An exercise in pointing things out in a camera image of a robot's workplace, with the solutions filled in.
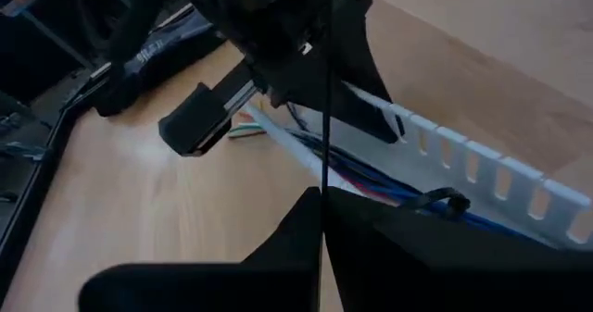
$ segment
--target black cable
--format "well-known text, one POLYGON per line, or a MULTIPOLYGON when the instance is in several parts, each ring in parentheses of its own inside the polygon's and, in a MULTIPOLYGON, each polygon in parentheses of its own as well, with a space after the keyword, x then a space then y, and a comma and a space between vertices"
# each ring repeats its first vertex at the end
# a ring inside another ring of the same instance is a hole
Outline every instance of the black cable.
POLYGON ((457 220, 470 208, 470 200, 465 195, 451 187, 438 188, 424 193, 417 198, 401 205, 402 208, 413 210, 425 209, 440 200, 448 199, 447 208, 443 213, 446 219, 457 220))
POLYGON ((325 107, 323 108, 323 132, 322 132, 322 143, 323 143, 323 159, 322 159, 322 198, 326 202, 329 201, 328 194, 328 183, 329 183, 329 159, 330 159, 330 117, 332 114, 332 13, 333 1, 329 0, 327 6, 327 14, 325 20, 327 21, 327 38, 325 44, 325 58, 327 62, 327 70, 325 75, 325 107))
POLYGON ((305 122, 298 117, 298 114, 295 111, 295 107, 291 103, 286 103, 286 108, 288 109, 288 113, 290 113, 290 116, 293 118, 297 126, 302 131, 309 131, 307 129, 307 125, 305 124, 305 122))
MULTIPOLYGON (((322 150, 322 141, 312 137, 312 136, 306 136, 303 135, 301 133, 297 133, 297 132, 292 132, 292 135, 297 137, 297 139, 302 142, 306 147, 313 149, 313 150, 318 150, 321 151, 322 150)), ((403 181, 399 181, 396 180, 390 176, 388 176, 387 174, 383 173, 381 170, 374 168, 373 166, 358 160, 357 158, 355 158, 353 155, 351 155, 350 153, 348 153, 347 151, 330 144, 330 154, 333 154, 336 157, 342 157, 345 160, 349 161, 349 162, 353 162, 355 163, 358 167, 361 167, 364 171, 368 171, 368 172, 372 172, 373 176, 379 176, 381 181, 389 181, 389 186, 397 186, 398 188, 401 188, 405 191, 408 191, 410 193, 416 193, 416 194, 422 194, 421 191, 419 191, 418 189, 416 189, 415 187, 403 182, 403 181)))

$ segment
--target cable bundle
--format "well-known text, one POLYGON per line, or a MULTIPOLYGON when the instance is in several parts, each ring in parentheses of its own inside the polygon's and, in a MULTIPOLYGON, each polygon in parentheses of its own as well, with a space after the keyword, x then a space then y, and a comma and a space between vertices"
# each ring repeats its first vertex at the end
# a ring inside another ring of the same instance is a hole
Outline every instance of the cable bundle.
MULTIPOLYGON (((322 156, 322 141, 319 140, 319 136, 308 131, 289 130, 289 132, 297 137, 300 142, 311 149, 317 156, 322 156)), ((451 194, 451 191, 454 190, 451 188, 443 188, 429 193, 422 193, 407 183, 397 181, 376 168, 360 162, 346 151, 334 145, 330 145, 329 165, 336 173, 342 176, 342 178, 352 183, 366 194, 379 196, 380 198, 390 200, 397 205, 410 207, 410 205, 417 204, 421 197, 426 198, 427 195, 431 195, 431 193, 440 193, 437 198, 432 198, 430 202, 423 206, 423 211, 439 216, 445 216, 450 210, 450 202, 447 204, 437 201, 445 198, 450 198, 452 200, 453 194, 451 194)), ((455 196, 459 199, 460 194, 456 193, 455 196)), ((483 230, 531 240, 531 238, 489 219, 465 212, 465 209, 466 208, 461 211, 457 220, 479 227, 483 230)))
POLYGON ((229 139, 239 139, 265 133, 266 131, 264 131, 256 122, 241 122, 237 127, 232 128, 228 132, 227 137, 229 139))

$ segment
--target black plastic part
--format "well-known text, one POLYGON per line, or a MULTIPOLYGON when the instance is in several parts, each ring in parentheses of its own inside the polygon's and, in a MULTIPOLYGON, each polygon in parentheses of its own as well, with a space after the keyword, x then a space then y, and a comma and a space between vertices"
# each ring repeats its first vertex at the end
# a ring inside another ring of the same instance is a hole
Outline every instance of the black plastic part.
MULTIPOLYGON (((254 67, 273 89, 273 106, 291 102, 323 111, 326 62, 319 46, 313 46, 305 56, 295 54, 282 65, 254 67)), ((385 121, 383 111, 358 98, 335 73, 333 77, 332 117, 387 143, 396 142, 398 137, 385 121)))
POLYGON ((64 105, 59 109, 62 113, 65 110, 72 108, 79 103, 90 101, 93 102, 102 91, 105 91, 105 86, 109 82, 108 76, 109 68, 105 68, 103 71, 95 74, 93 77, 89 77, 87 82, 80 85, 73 91, 72 95, 66 100, 64 105))
POLYGON ((246 56, 281 63, 324 26, 330 0, 191 0, 246 56))
POLYGON ((63 110, 45 148, 52 149, 51 156, 36 166, 23 194, 16 201, 16 209, 0 238, 0 301, 4 301, 10 282, 19 266, 20 258, 31 235, 35 220, 45 195, 54 179, 59 161, 68 144, 69 136, 79 116, 91 108, 89 100, 63 110))
MULTIPOLYGON (((208 149, 198 149, 198 145, 228 116, 224 104, 206 84, 200 82, 192 94, 158 122, 158 133, 179 155, 192 156, 196 151, 201 155, 203 150, 208 149)), ((223 135, 215 135, 212 140, 216 143, 223 135)))
POLYGON ((128 77, 120 64, 112 63, 108 73, 107 87, 95 94, 96 112, 101 117, 120 114, 138 100, 142 94, 142 82, 138 74, 128 77))
POLYGON ((451 187, 442 187, 423 193, 417 198, 409 200, 401 207, 412 210, 426 209, 429 205, 444 199, 448 199, 444 218, 457 219, 470 208, 470 200, 451 187))
POLYGON ((342 80, 391 102, 367 39, 366 14, 371 5, 372 0, 335 1, 332 59, 342 80))
POLYGON ((396 124, 397 129, 399 130, 399 135, 404 136, 406 134, 406 129, 404 128, 404 122, 401 120, 399 115, 396 115, 396 124))
POLYGON ((86 39, 96 51, 105 52, 109 45, 109 35, 113 30, 107 19, 120 17, 125 12, 125 5, 119 0, 76 0, 76 2, 86 39))
POLYGON ((190 96, 158 122, 160 137, 181 156, 204 155, 231 129, 230 113, 224 106, 249 81, 251 71, 242 61, 213 90, 199 83, 190 96), (223 128, 215 132, 227 119, 223 128))
POLYGON ((312 49, 302 55, 295 52, 283 63, 256 61, 253 69, 273 89, 274 107, 292 102, 323 111, 326 89, 327 52, 331 52, 334 70, 331 115, 345 123, 369 133, 387 143, 395 143, 397 134, 385 121, 383 111, 361 100, 342 80, 391 102, 366 37, 366 11, 372 0, 336 0, 334 33, 331 48, 325 47, 324 38, 313 43, 312 49))
POLYGON ((38 119, 35 114, 33 114, 30 107, 23 105, 19 100, 0 91, 0 114, 4 111, 18 113, 22 117, 30 120, 38 119))

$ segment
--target wooden surface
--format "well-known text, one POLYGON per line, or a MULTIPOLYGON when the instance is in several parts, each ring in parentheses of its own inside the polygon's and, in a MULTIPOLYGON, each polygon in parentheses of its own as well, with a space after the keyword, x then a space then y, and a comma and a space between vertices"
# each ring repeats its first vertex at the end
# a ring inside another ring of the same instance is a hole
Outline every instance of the wooden surface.
POLYGON ((593 107, 593 0, 385 0, 593 107))
MULTIPOLYGON (((593 195, 593 111, 584 100, 383 0, 368 29, 395 102, 593 195)), ((157 133, 158 119, 199 81, 214 85, 239 58, 225 45, 123 115, 80 120, 4 311, 72 311, 84 281, 111 265, 240 260, 265 240, 317 183, 304 168, 265 136, 188 159, 157 133)), ((322 310, 339 310, 324 269, 322 310)))
MULTIPOLYGON (((240 261, 318 185, 265 135, 225 139, 200 158, 159 138, 160 118, 239 59, 226 44, 121 116, 80 118, 3 311, 75 311, 84 282, 120 263, 240 261)), ((323 310, 339 310, 329 267, 322 287, 323 310)))

